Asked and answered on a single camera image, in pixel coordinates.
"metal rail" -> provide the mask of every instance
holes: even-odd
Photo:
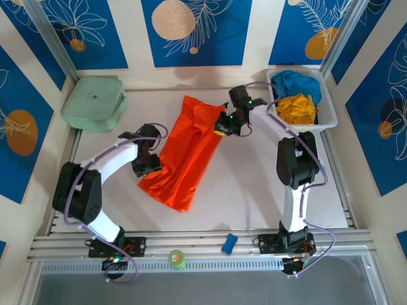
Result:
[[[76,74],[75,65],[72,63],[68,52],[55,32],[51,22],[46,16],[41,4],[36,0],[22,0],[25,13],[29,16],[33,24],[36,26],[39,34],[44,39],[48,49],[51,51],[60,68],[67,76],[72,84],[76,84],[79,80]]]
[[[353,33],[355,26],[359,22],[361,15],[369,3],[369,0],[349,1],[352,1],[351,7],[345,16],[337,35],[335,35],[328,52],[326,53],[326,56],[321,63],[321,67],[319,68],[324,76],[324,79],[326,79],[331,73],[331,70],[338,60],[340,53],[343,51],[343,48],[348,42],[350,35]]]
[[[230,258],[221,252],[226,236],[231,231],[185,231],[185,232],[138,232],[127,233],[127,236],[144,236],[146,241],[146,259],[166,259],[173,249],[179,249],[189,259],[222,259]],[[232,258],[264,257],[259,248],[253,244],[258,234],[276,233],[277,230],[241,230],[232,231],[238,236],[233,248]],[[327,233],[312,231],[321,254],[330,246],[332,237]],[[362,255],[376,252],[368,230],[334,229],[336,245],[330,255]],[[86,233],[62,233],[35,237],[29,252],[28,262],[51,261],[92,261],[88,258]],[[269,257],[288,257],[287,254],[273,254]]]
[[[357,229],[357,220],[354,217],[352,205],[350,204],[351,198],[343,178],[343,173],[338,161],[338,157],[333,149],[333,144],[329,131],[324,130],[321,132],[322,143],[325,147],[326,156],[328,157],[329,165],[332,169],[332,175],[336,184],[336,189],[338,190],[339,198],[342,202],[343,211],[345,212],[346,218],[349,220],[348,225]]]

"red cloth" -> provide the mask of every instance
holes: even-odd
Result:
[[[189,210],[198,183],[221,140],[213,132],[221,111],[223,105],[207,105],[185,96],[182,112],[160,153],[162,171],[147,175],[139,187],[171,208],[180,212]]]

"white leaf pattern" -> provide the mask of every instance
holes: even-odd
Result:
[[[22,6],[11,0],[2,2],[21,24],[33,32],[38,32]],[[79,39],[104,47],[105,40],[97,30],[106,27],[107,19],[88,13],[88,0],[44,0],[40,4],[55,30],[64,33],[68,41]]]
[[[302,0],[298,6],[303,10],[305,20],[312,25],[314,32],[324,38],[324,48],[327,50],[333,39],[331,30],[346,15],[353,0],[338,0],[331,11],[325,5],[325,0]]]
[[[407,34],[394,52],[387,79],[392,85],[390,94],[394,109],[385,119],[389,131],[379,129],[379,132],[381,136],[383,133],[387,137],[396,135],[395,160],[402,161],[407,158]]]
[[[366,5],[366,8],[364,9],[364,12],[362,16],[360,17],[359,21],[363,24],[366,25],[366,22],[368,21],[368,15],[377,15],[380,14],[383,9],[386,6],[388,0],[384,0],[382,3],[376,4],[372,1]]]
[[[0,89],[4,86],[7,81],[9,71],[0,69]],[[27,124],[19,124],[14,122],[13,120],[9,119],[7,115],[1,110],[0,108],[0,139],[4,138],[4,136],[9,133],[12,135],[13,131],[22,132],[26,135],[30,134],[30,131],[27,128],[30,126],[30,123]]]
[[[188,0],[186,3],[188,8],[192,11],[195,17],[195,28],[185,38],[178,40],[168,40],[164,48],[169,48],[166,57],[171,56],[175,52],[181,50],[183,53],[187,52],[190,48],[199,50],[201,45],[205,43],[206,39],[210,39],[211,32],[217,31],[215,16],[225,12],[232,4],[233,0],[228,0],[227,4],[218,11],[220,8],[219,3],[225,0]]]

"mint green pouch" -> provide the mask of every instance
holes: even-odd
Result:
[[[77,129],[109,132],[127,104],[118,79],[99,76],[81,78],[62,109],[62,116]]]

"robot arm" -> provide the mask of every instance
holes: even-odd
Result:
[[[314,181],[315,175],[319,171],[317,164],[295,137],[287,138],[287,131],[283,127],[286,126],[286,123],[280,118],[269,117],[268,106],[264,100],[252,99],[247,94],[245,86],[232,88],[229,95],[236,111],[230,115],[222,113],[214,125],[214,132],[220,135],[240,135],[241,127],[244,124],[251,124],[277,145],[276,170],[285,189],[284,212],[278,234],[259,235],[260,252],[261,254],[308,252],[311,253],[308,255],[310,257],[313,253],[308,251],[304,244],[313,243],[314,237],[308,233],[304,220],[309,191],[307,186]],[[295,134],[317,156],[315,138],[312,133],[296,132]],[[304,263],[305,260],[293,268],[285,265],[284,272],[292,274],[293,271],[300,270]]]
[[[72,162],[64,164],[55,190],[53,208],[64,213],[67,197],[75,178],[84,167],[93,163],[84,172],[75,188],[68,216],[78,219],[97,236],[121,248],[124,230],[103,212],[102,185],[110,175],[129,162],[132,163],[133,171],[138,177],[161,170],[158,156],[149,153],[155,140],[135,140],[122,144],[137,137],[159,136],[160,132],[153,125],[145,124],[137,133],[122,133],[114,145],[117,148],[110,153],[99,155],[97,162],[92,158],[80,164]]]

